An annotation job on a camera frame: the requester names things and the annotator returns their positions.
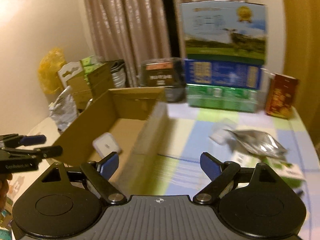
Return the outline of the white square charger box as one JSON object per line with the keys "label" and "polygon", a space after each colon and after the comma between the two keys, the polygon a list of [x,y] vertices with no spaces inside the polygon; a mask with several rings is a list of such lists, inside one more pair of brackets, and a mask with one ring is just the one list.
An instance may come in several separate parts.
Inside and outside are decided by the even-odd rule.
{"label": "white square charger box", "polygon": [[112,152],[120,154],[122,151],[114,136],[109,132],[94,139],[92,145],[102,158],[108,156]]}

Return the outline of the silver foil tea bag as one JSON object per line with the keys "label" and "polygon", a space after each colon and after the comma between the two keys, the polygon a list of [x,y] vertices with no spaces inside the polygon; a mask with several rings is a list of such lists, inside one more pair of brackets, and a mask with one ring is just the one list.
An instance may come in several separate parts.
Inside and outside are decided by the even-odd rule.
{"label": "silver foil tea bag", "polygon": [[285,159],[287,149],[284,148],[272,135],[257,130],[230,130],[225,129],[232,137],[252,155]]}

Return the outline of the green spray medicine box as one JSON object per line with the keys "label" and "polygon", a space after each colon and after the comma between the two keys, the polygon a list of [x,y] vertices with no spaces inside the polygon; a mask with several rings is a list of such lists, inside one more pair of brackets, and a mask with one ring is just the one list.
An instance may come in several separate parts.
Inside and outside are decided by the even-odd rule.
{"label": "green spray medicine box", "polygon": [[259,160],[271,167],[292,189],[300,188],[305,181],[304,174],[297,164],[269,157],[261,157]]}

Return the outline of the clear plastic lid tray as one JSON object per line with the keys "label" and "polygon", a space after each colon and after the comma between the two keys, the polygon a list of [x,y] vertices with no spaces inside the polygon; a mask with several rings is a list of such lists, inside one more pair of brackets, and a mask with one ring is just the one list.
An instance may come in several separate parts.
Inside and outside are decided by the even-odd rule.
{"label": "clear plastic lid tray", "polygon": [[215,124],[213,124],[209,138],[219,144],[224,145],[229,139],[231,139],[231,134],[228,130],[236,129],[237,124],[230,119],[222,119]]}

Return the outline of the plaid tablecloth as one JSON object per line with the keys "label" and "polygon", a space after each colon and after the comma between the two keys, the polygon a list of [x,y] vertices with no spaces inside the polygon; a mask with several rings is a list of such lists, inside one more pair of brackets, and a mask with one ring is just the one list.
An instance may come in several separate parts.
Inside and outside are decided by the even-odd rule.
{"label": "plaid tablecloth", "polygon": [[304,174],[305,180],[297,192],[306,205],[307,218],[299,235],[302,239],[319,239],[319,158],[298,113],[291,120],[284,120],[265,115],[263,111],[242,113],[193,108],[187,103],[169,103],[167,108],[171,126],[147,175],[142,194],[193,197],[209,183],[200,168],[202,152],[220,161],[234,160],[242,166],[254,166],[256,161],[246,157],[244,149],[233,138],[223,145],[210,138],[216,124],[265,131],[288,150],[287,161],[297,164]]}

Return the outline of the crumpled white plastic bag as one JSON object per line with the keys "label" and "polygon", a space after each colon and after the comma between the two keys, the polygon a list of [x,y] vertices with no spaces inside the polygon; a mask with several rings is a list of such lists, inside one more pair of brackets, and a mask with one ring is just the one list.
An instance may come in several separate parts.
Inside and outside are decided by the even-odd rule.
{"label": "crumpled white plastic bag", "polygon": [[63,133],[78,117],[71,86],[67,86],[55,102],[49,105],[49,116],[55,122],[60,133]]}

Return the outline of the open brown cardboard box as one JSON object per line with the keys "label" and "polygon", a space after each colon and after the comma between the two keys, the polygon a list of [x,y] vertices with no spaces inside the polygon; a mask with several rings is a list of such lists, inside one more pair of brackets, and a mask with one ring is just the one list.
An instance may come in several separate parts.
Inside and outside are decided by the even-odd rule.
{"label": "open brown cardboard box", "polygon": [[111,177],[125,194],[141,194],[168,124],[165,92],[160,87],[110,89],[84,110],[57,138],[63,148],[56,158],[78,166],[99,161],[93,141],[111,133],[121,148],[119,167]]}

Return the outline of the green shrink-wrapped drink pack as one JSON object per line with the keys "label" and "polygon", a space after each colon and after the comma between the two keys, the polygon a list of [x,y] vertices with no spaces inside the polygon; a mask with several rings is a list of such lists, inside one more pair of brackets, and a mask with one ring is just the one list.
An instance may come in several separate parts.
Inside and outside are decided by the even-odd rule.
{"label": "green shrink-wrapped drink pack", "polygon": [[252,89],[187,84],[187,103],[191,107],[254,113],[258,92]]}

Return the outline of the yellow plastic bag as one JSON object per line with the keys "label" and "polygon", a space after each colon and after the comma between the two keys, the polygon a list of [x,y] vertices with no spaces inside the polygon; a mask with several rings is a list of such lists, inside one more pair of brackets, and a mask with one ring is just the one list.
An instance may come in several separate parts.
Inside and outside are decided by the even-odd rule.
{"label": "yellow plastic bag", "polygon": [[55,94],[60,89],[58,71],[67,63],[61,48],[51,49],[41,60],[37,77],[44,94]]}

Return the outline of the green tissue packs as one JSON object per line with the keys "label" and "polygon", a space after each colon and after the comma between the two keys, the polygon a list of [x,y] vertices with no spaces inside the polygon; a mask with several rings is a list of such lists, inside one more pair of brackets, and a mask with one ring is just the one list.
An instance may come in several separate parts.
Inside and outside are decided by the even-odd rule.
{"label": "green tissue packs", "polygon": [[104,62],[105,60],[103,57],[96,56],[96,55],[92,55],[80,60],[80,63],[84,70],[84,78],[87,83],[89,83],[88,74],[90,74],[91,72],[93,72],[94,70],[102,66]]}

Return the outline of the blue milk carton box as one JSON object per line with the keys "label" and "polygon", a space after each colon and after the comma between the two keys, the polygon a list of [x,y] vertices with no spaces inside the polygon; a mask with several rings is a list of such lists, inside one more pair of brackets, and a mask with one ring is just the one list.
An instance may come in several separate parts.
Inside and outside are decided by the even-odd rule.
{"label": "blue milk carton box", "polygon": [[225,86],[259,90],[262,66],[252,64],[185,59],[188,84]]}

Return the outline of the red gift box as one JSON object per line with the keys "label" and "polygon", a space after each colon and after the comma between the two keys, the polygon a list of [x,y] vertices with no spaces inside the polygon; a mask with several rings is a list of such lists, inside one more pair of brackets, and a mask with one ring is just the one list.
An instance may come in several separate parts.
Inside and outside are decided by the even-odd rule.
{"label": "red gift box", "polygon": [[278,118],[290,119],[298,84],[299,80],[294,77],[272,74],[266,97],[265,113]]}

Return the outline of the black Honglu food package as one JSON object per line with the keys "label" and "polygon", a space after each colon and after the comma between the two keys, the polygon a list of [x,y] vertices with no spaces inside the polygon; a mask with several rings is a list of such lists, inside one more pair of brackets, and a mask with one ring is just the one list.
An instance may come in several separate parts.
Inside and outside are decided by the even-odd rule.
{"label": "black Honglu food package", "polygon": [[151,59],[140,64],[141,87],[164,87],[167,102],[185,98],[184,63],[179,57]]}

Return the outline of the pure milk carton box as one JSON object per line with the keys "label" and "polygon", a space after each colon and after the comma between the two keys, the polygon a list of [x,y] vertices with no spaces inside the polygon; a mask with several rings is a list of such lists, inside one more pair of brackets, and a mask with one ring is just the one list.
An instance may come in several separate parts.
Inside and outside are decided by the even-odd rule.
{"label": "pure milk carton box", "polygon": [[180,5],[187,58],[263,65],[267,10],[262,4],[202,1]]}

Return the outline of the wooden wardrobe door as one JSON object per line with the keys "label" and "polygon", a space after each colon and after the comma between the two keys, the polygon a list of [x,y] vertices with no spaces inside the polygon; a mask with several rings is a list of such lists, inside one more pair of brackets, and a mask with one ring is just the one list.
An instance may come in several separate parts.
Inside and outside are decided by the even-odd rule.
{"label": "wooden wardrobe door", "polygon": [[284,73],[299,80],[295,108],[314,144],[319,142],[319,0],[284,0]]}

